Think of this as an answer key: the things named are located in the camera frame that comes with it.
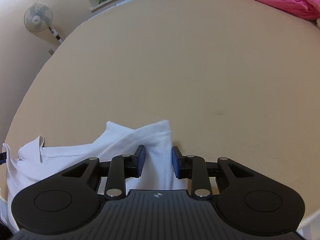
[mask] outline electric fan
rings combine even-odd
[[[58,35],[58,32],[50,27],[52,19],[52,10],[42,3],[35,3],[30,6],[24,14],[24,24],[29,31],[42,32],[49,28],[56,39],[62,43],[63,39]]]

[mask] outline wall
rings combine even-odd
[[[48,50],[59,45],[49,31],[34,34],[25,28],[24,13],[35,2],[52,9],[52,26],[62,37],[93,15],[88,0],[0,0],[0,143],[25,93],[49,59]]]

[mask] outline white cloth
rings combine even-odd
[[[146,147],[146,160],[139,179],[126,180],[126,188],[170,190],[186,189],[187,181],[178,180],[173,171],[171,157],[171,130],[168,121],[161,121],[133,130],[107,122],[105,132],[91,144],[67,147],[43,147],[41,136],[18,151],[18,159],[7,151],[8,203],[0,199],[2,221],[13,231],[19,230],[11,212],[15,195],[42,179],[72,166],[91,156],[101,162],[110,161],[120,154],[133,154],[140,144]]]

